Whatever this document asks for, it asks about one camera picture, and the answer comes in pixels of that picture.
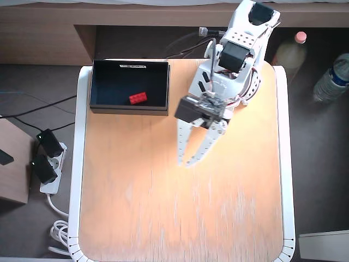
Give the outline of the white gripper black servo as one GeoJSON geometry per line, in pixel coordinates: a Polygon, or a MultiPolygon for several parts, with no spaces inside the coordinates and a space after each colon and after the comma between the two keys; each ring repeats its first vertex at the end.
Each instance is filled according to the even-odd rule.
{"type": "Polygon", "coordinates": [[[193,128],[204,128],[207,132],[196,153],[186,162],[186,167],[204,158],[210,148],[225,134],[232,115],[233,109],[216,96],[202,94],[200,97],[182,97],[174,115],[177,119],[178,165],[183,164],[186,145],[193,128]]]}

